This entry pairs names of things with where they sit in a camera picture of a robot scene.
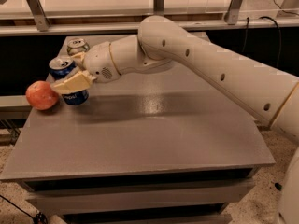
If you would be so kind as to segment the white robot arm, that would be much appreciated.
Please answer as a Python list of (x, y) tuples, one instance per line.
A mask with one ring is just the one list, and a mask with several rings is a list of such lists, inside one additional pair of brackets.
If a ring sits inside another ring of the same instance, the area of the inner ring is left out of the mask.
[(199, 38), (161, 16), (144, 19), (135, 35), (73, 56), (78, 67), (51, 84), (59, 94), (83, 91), (128, 73), (183, 64), (268, 128), (299, 142), (299, 77)]

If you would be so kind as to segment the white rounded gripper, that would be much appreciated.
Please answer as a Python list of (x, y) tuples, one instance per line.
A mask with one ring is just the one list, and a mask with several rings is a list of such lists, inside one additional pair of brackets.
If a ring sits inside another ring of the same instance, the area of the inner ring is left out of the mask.
[(71, 72), (66, 78), (50, 84), (53, 91), (59, 94), (70, 94), (84, 91), (91, 87), (96, 80), (108, 83), (121, 77), (110, 54), (110, 43), (104, 42), (93, 46), (88, 52), (79, 52), (71, 56), (76, 65), (84, 71)]

